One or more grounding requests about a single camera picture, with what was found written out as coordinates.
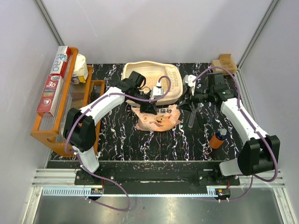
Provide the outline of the pink cat litter bag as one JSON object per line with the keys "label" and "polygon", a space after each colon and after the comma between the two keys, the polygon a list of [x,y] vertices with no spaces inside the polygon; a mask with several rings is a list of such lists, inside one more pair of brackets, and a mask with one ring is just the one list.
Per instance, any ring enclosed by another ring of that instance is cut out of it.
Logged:
{"label": "pink cat litter bag", "polygon": [[136,129],[140,131],[164,132],[169,131],[181,123],[181,112],[177,105],[169,105],[166,108],[158,109],[157,115],[141,113],[140,108],[131,107],[138,117]]}

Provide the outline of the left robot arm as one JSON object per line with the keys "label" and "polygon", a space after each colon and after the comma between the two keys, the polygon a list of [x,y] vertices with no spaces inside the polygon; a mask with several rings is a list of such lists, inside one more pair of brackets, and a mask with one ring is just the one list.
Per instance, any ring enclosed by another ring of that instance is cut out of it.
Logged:
{"label": "left robot arm", "polygon": [[63,136],[66,139],[65,151],[74,153],[81,162],[81,167],[86,171],[85,179],[90,184],[97,184],[101,180],[98,159],[94,152],[94,144],[98,139],[96,126],[101,119],[112,109],[131,99],[140,105],[140,109],[147,113],[156,113],[153,99],[162,95],[161,80],[156,81],[156,86],[149,93],[143,93],[146,78],[133,71],[128,78],[117,80],[109,89],[92,103],[80,108],[71,108],[66,117]]}

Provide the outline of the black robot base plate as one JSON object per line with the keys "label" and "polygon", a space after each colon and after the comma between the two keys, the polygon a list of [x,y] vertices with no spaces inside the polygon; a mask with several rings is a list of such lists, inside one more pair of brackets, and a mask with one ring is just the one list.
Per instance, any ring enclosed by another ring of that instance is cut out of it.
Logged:
{"label": "black robot base plate", "polygon": [[100,161],[97,175],[118,183],[183,182],[199,186],[239,186],[235,175],[222,176],[219,161]]}

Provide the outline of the cream plastic litter box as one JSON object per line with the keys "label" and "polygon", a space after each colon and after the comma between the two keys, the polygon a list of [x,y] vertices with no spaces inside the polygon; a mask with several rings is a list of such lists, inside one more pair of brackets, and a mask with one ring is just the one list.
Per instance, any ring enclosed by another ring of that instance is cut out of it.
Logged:
{"label": "cream plastic litter box", "polygon": [[169,85],[171,89],[163,99],[157,101],[157,105],[174,104],[183,94],[182,78],[175,65],[151,61],[127,63],[123,68],[121,78],[128,78],[133,71],[140,73],[146,78],[146,84],[143,89],[144,93],[149,93],[156,86],[160,77],[168,76],[170,78],[170,80],[166,78],[161,80],[164,91],[167,91]]}

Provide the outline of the clear plastic scoop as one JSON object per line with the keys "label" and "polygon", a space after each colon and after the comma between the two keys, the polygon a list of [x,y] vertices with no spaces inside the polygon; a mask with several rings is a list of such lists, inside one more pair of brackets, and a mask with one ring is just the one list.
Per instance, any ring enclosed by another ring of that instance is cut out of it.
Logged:
{"label": "clear plastic scoop", "polygon": [[192,104],[191,114],[190,114],[190,118],[189,118],[189,122],[188,122],[189,128],[193,128],[194,122],[197,119],[200,130],[204,129],[204,118],[200,114],[200,110],[201,110],[201,103],[197,103],[195,105]]}

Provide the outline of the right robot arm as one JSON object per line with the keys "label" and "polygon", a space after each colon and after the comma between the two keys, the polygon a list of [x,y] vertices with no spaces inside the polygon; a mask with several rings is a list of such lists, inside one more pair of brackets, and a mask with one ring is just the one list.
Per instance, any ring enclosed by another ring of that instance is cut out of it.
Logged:
{"label": "right robot arm", "polygon": [[194,111],[200,103],[214,104],[231,122],[239,134],[243,148],[237,158],[219,164],[213,172],[213,181],[223,185],[232,175],[257,176],[274,171],[278,175],[280,140],[268,135],[250,116],[243,106],[236,90],[227,86],[222,73],[208,75],[208,87],[196,90],[197,77],[186,75],[183,79],[183,100],[178,109]]}

